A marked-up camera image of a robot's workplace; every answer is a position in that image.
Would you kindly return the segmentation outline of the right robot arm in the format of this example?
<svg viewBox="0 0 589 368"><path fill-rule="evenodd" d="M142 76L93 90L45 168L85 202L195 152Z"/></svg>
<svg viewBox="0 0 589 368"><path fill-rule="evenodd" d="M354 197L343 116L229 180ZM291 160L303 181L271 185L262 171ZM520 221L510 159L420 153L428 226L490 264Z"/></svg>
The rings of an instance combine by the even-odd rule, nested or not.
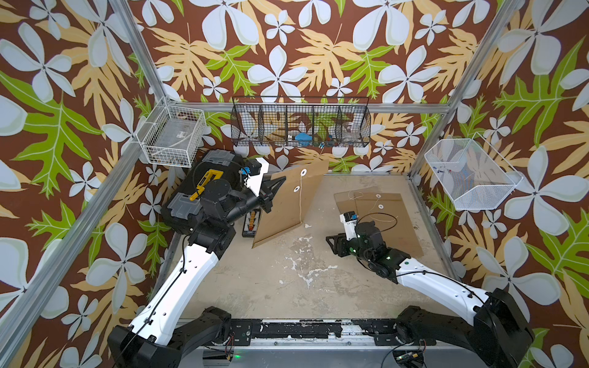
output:
<svg viewBox="0 0 589 368"><path fill-rule="evenodd" d="M396 319L404 343L438 340L474 352L488 367L517 367L535 340L523 312L504 288L486 291L440 274L404 251L390 248L374 222L344 221L326 237L331 251L355 257L379 277L426 295L453 312L409 306Z"/></svg>

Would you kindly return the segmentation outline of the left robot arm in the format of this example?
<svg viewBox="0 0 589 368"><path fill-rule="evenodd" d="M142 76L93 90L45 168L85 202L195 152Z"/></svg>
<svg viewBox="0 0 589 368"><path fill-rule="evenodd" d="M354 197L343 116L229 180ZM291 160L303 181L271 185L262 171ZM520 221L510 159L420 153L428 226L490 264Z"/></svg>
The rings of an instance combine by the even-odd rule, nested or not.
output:
<svg viewBox="0 0 589 368"><path fill-rule="evenodd" d="M257 158L245 164L215 159L237 173L232 185L218 169L205 174L187 192L170 201L170 214L188 221L188 243L172 274L154 299L127 327L117 326L107 342L115 367L178 367L193 351L223 343L229 354L231 315L207 308L200 317L177 323L191 297L232 243L235 222L255 209L271 212L272 201L285 177L267 180L268 162Z"/></svg>

